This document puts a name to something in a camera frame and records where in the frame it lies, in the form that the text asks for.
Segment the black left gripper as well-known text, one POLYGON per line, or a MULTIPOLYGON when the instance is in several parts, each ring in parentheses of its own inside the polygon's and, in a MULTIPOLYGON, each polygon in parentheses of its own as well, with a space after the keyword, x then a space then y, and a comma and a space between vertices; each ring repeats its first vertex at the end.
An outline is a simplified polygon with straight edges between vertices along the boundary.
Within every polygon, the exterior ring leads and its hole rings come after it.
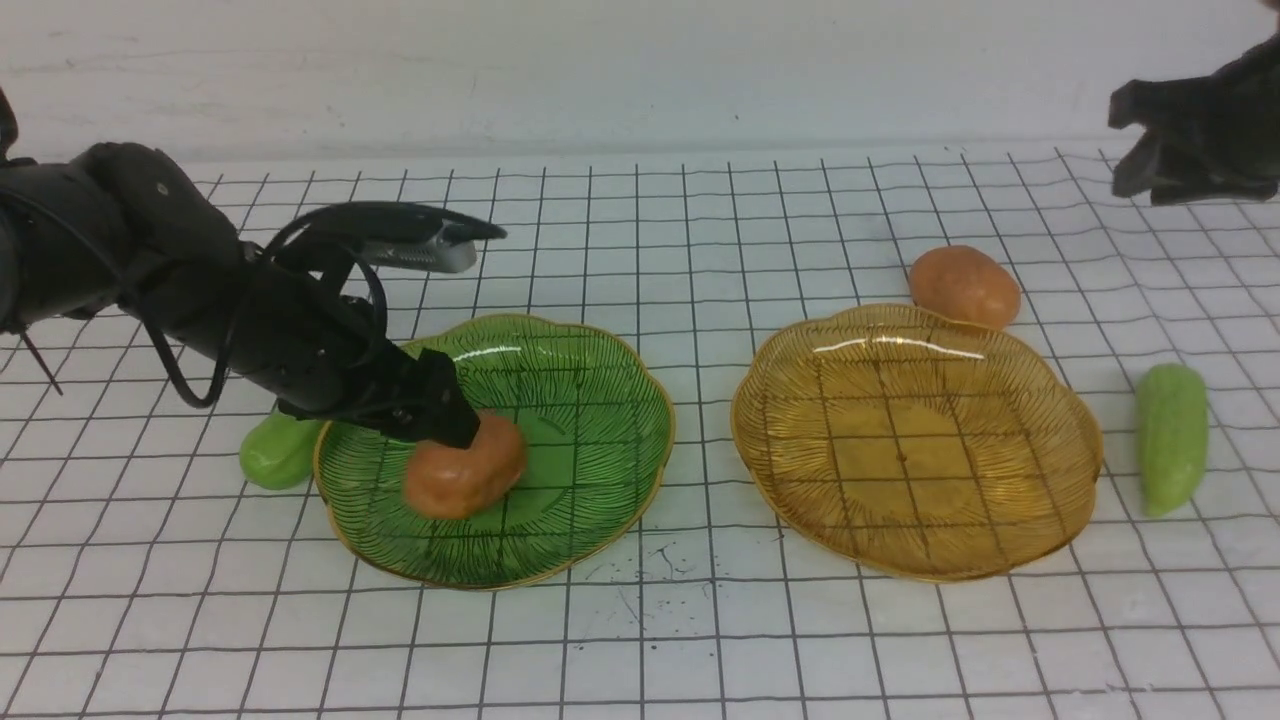
POLYGON ((300 419, 451 448, 470 448, 479 432, 453 360, 411 356, 387 338, 381 284, 351 246, 269 252, 236 240, 218 258, 166 260, 140 279, 140 316, 212 361, 212 396, 233 373, 300 419))

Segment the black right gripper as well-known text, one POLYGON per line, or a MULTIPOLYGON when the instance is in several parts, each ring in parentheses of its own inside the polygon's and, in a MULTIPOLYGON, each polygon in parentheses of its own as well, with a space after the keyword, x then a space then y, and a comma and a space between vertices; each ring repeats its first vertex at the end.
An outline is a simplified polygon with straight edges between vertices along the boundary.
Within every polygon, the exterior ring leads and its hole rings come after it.
POLYGON ((1119 199, 1155 206, 1207 199, 1266 201, 1279 179, 1279 37, 1208 76, 1132 79, 1108 102, 1108 127, 1143 133, 1114 168, 1119 199))

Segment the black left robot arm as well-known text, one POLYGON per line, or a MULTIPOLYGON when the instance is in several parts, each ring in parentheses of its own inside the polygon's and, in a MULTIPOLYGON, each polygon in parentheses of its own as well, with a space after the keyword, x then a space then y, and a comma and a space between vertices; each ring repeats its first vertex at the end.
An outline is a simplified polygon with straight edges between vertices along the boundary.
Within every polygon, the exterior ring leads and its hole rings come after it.
POLYGON ((378 268, 461 273, 506 229, 417 202, 308 210, 260 246, 165 152, 96 143, 67 163, 4 158, 3 332, 115 306, 177 393, 214 406, 237 374, 289 416, 454 448, 480 420, 453 361, 388 333, 378 268))

